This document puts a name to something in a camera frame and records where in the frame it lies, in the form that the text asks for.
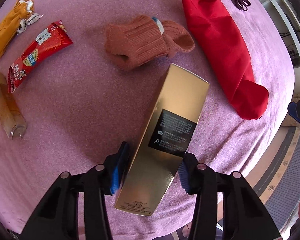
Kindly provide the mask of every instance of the black label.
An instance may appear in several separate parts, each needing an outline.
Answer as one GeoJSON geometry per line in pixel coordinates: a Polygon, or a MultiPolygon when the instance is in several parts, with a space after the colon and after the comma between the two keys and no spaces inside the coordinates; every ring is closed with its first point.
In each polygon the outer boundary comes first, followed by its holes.
{"type": "Polygon", "coordinates": [[[149,147],[183,158],[197,124],[162,109],[149,147]]]}

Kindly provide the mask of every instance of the l'oreal logo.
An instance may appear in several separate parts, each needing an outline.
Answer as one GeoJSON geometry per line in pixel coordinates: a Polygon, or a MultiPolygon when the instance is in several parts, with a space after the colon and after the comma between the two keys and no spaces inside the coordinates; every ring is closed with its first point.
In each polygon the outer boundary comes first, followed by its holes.
{"type": "Polygon", "coordinates": [[[139,202],[139,201],[133,201],[133,203],[141,204],[141,205],[146,205],[147,204],[147,203],[143,203],[143,202],[139,202]]]}

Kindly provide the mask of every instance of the red pouch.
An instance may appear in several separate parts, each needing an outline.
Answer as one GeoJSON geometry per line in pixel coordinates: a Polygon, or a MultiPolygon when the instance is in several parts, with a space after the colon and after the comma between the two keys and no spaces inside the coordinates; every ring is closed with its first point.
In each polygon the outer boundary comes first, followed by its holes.
{"type": "Polygon", "coordinates": [[[9,68],[8,91],[14,92],[41,61],[72,43],[61,21],[51,23],[9,68]]]}
{"type": "Polygon", "coordinates": [[[221,0],[182,0],[189,30],[204,51],[230,104],[242,119],[258,119],[268,90],[255,83],[239,28],[221,0]]]}

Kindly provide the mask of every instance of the red candy wrapper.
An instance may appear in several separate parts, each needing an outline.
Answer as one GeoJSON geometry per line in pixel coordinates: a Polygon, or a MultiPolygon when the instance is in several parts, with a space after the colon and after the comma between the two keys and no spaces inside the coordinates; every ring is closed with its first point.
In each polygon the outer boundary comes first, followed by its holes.
{"type": "Polygon", "coordinates": [[[9,68],[9,92],[14,92],[41,61],[72,43],[61,21],[51,23],[9,68]]]}

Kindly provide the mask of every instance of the red fabric bag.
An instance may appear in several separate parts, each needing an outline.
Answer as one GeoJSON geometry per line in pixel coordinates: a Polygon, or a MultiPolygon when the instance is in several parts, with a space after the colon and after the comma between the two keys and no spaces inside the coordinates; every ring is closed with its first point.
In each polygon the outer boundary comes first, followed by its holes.
{"type": "Polygon", "coordinates": [[[230,104],[243,119],[258,119],[268,90],[255,83],[241,33],[220,0],[182,0],[189,30],[197,39],[230,104]]]}

